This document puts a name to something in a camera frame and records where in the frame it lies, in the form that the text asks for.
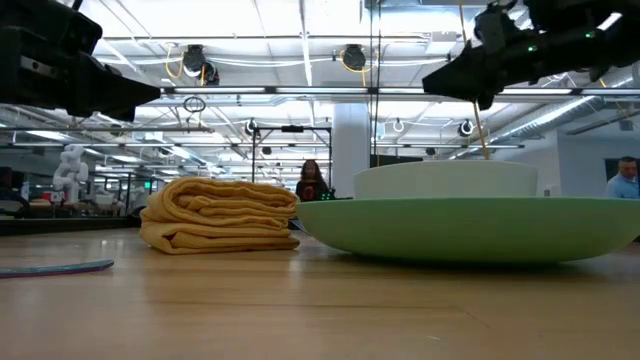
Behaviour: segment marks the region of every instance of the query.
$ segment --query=green bowl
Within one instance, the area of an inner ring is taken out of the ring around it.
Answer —
[[[640,235],[640,201],[451,198],[299,204],[318,241],[359,255],[426,261],[549,263],[587,259]]]

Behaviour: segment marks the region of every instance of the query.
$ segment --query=white bowl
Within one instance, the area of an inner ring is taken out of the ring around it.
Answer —
[[[381,166],[355,176],[356,199],[536,196],[534,167],[485,160],[427,161]]]

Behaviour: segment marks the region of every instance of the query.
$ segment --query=wooden table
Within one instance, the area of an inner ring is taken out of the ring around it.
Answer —
[[[170,256],[135,230],[0,238],[5,359],[638,359],[640,246],[547,269],[394,265],[302,234],[298,252]]]

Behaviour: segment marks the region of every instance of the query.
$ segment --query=folded towel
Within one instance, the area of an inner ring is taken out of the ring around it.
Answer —
[[[149,196],[140,236],[168,254],[293,249],[296,202],[270,185],[181,178]]]

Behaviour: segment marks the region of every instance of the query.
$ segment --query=man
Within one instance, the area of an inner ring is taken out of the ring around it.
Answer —
[[[609,180],[605,196],[615,199],[640,199],[636,159],[625,156],[618,162],[618,174]]]

